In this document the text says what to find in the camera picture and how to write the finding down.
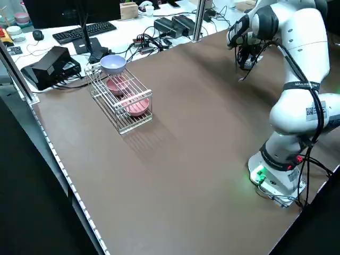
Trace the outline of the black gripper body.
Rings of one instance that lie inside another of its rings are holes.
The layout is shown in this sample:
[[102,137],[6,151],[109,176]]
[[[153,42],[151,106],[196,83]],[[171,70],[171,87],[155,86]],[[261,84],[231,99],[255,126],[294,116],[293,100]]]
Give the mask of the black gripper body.
[[250,45],[239,46],[236,61],[240,69],[242,70],[251,69]]
[[253,44],[250,46],[250,61],[253,63],[263,48],[264,43]]

